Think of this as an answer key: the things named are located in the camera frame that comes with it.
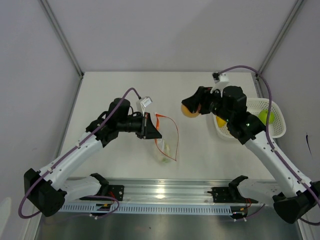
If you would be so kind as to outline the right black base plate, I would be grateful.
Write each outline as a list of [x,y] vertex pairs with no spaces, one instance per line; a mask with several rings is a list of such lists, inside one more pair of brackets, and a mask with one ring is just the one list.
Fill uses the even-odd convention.
[[243,197],[238,189],[234,187],[216,186],[212,187],[209,191],[207,191],[207,193],[212,196],[214,203],[258,203],[258,201],[255,199]]

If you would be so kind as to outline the left aluminium frame post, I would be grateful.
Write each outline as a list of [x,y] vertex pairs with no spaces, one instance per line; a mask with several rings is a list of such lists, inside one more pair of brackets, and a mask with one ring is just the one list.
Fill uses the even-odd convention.
[[48,0],[38,0],[39,5],[41,6],[52,30],[54,31],[60,45],[62,46],[63,50],[65,51],[66,56],[68,57],[69,61],[71,62],[74,70],[76,71],[77,75],[80,79],[83,78],[84,72],[80,67],[80,64],[72,50],[70,43],[49,3]]

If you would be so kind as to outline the white perforated plastic basket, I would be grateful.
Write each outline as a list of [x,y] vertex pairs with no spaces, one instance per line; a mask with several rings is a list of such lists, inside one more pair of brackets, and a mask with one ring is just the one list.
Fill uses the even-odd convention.
[[[258,117],[262,110],[268,110],[269,100],[267,98],[248,98],[246,102],[247,110]],[[274,113],[274,122],[268,125],[269,135],[273,139],[282,137],[286,133],[286,123],[284,116],[279,106],[272,101],[271,112]],[[225,141],[236,141],[236,139],[230,134],[227,128],[227,124],[224,127],[219,128],[216,121],[216,116],[213,117],[213,123],[217,135]]]

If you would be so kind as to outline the aluminium mounting rail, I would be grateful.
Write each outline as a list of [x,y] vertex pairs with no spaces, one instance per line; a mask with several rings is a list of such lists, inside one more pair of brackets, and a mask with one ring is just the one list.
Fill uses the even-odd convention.
[[243,180],[174,180],[174,179],[121,179],[111,178],[108,185],[123,185],[124,196],[121,201],[132,204],[164,204],[164,205],[204,205],[246,203],[215,203],[207,193],[212,187],[237,188],[246,199],[257,200],[258,203],[273,206],[273,196],[285,196],[285,191],[275,181]]

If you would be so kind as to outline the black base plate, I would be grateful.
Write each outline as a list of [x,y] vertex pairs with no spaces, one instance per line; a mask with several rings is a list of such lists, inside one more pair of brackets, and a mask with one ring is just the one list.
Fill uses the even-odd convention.
[[258,201],[255,199],[243,197],[238,189],[234,187],[216,186],[212,187],[209,191],[207,191],[207,193],[212,196],[214,203],[258,203]]
[[99,196],[112,197],[118,201],[122,201],[125,193],[124,185],[108,185],[102,186],[99,192]]

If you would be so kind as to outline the orange pink peach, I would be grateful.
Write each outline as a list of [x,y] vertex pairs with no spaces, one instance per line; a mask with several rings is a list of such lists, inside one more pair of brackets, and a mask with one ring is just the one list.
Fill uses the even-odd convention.
[[200,115],[198,111],[196,112],[189,111],[188,108],[183,104],[181,105],[181,112],[187,118],[196,118]]

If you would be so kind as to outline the green apple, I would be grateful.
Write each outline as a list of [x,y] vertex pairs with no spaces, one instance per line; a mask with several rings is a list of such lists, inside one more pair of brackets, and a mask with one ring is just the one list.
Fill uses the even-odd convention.
[[[258,114],[258,118],[260,119],[260,121],[266,125],[267,124],[267,117],[268,117],[268,110],[264,109],[262,110],[259,114]],[[272,124],[275,120],[275,115],[274,113],[271,111],[269,114],[269,124]]]

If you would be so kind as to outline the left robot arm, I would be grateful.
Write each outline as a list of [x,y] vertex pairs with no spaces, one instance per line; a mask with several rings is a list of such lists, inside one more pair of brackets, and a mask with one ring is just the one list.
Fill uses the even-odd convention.
[[115,98],[109,109],[86,127],[75,147],[40,170],[31,168],[24,174],[27,199],[45,217],[56,214],[65,203],[73,200],[108,199],[116,202],[108,180],[100,174],[92,173],[80,180],[69,181],[68,178],[89,157],[115,140],[119,133],[135,133],[142,140],[161,139],[150,113],[145,111],[151,103],[150,97],[143,97],[136,103],[137,111],[129,114],[130,101]]

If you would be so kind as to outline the right aluminium frame post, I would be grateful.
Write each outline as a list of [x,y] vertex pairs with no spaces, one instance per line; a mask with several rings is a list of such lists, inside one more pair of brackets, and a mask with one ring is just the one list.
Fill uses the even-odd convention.
[[294,25],[296,19],[298,18],[299,14],[301,13],[303,7],[307,3],[307,0],[295,0],[293,7],[290,9],[285,21],[281,25],[280,30],[278,31],[276,37],[274,38],[271,47],[269,48],[267,54],[263,58],[262,63],[258,68],[258,73],[262,75],[267,67],[270,65],[272,59],[275,57],[277,51],[279,50],[281,44],[285,40],[287,34],[289,33],[290,29]]

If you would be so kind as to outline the clear zip top bag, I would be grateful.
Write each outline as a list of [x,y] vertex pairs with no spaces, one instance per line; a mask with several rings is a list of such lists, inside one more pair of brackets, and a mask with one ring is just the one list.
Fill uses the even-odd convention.
[[[175,137],[173,137],[172,133],[170,133],[167,136],[163,136],[161,139],[165,140],[169,144],[170,151],[171,151],[171,157],[170,158],[172,159],[171,162],[177,163],[178,162],[179,140],[180,140],[178,125],[176,124],[176,122],[171,117],[168,117],[166,115],[159,114],[159,113],[155,112],[154,116],[155,116],[155,120],[156,120],[156,126],[155,127],[156,127],[156,129],[158,131],[164,130],[165,134],[168,134],[170,132],[170,130],[165,130],[165,128],[163,126],[161,126],[161,121],[162,120],[171,121],[172,124],[175,127],[175,131],[176,131],[176,136]],[[154,141],[154,157],[158,161],[157,156],[156,156],[156,141],[157,140],[159,140],[159,139],[156,139]]]

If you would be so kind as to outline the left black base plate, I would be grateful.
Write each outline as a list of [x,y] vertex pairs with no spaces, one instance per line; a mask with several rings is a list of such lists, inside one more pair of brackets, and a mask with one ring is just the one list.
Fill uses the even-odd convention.
[[108,185],[102,186],[99,192],[99,196],[112,197],[118,201],[122,201],[125,193],[124,185]]

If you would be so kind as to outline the white cauliflower with leaves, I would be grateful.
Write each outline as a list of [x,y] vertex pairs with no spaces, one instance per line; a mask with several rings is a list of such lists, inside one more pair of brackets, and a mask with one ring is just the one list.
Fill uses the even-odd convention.
[[162,164],[167,164],[172,161],[170,146],[163,139],[156,140],[156,157]]

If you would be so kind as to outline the aluminium frame post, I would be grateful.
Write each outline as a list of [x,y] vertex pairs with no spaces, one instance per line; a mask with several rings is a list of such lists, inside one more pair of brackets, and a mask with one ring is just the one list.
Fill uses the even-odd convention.
[[263,58],[262,63],[258,68],[258,73],[262,75],[267,67],[270,65],[272,59],[275,57],[277,51],[279,50],[281,44],[285,40],[287,34],[289,33],[290,29],[294,25],[296,19],[298,18],[299,14],[301,13],[303,7],[307,3],[307,0],[295,0],[293,7],[290,9],[285,21],[281,25],[280,30],[278,31],[276,37],[274,38],[271,47],[269,48],[267,54]]
[[60,45],[62,46],[63,50],[65,51],[66,56],[68,57],[69,61],[71,62],[74,70],[76,71],[77,75],[80,79],[83,78],[84,72],[80,67],[80,64],[72,50],[70,43],[49,3],[48,0],[38,0],[39,5],[41,6],[52,30],[54,31]]

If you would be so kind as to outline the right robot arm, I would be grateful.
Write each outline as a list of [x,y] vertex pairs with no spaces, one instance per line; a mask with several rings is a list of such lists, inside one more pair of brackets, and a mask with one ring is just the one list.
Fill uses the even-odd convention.
[[269,128],[247,110],[247,96],[239,86],[223,90],[200,86],[190,97],[182,100],[184,115],[214,114],[226,121],[230,134],[255,154],[280,187],[273,195],[273,208],[289,224],[320,203],[320,183],[313,182],[299,171],[269,135]]

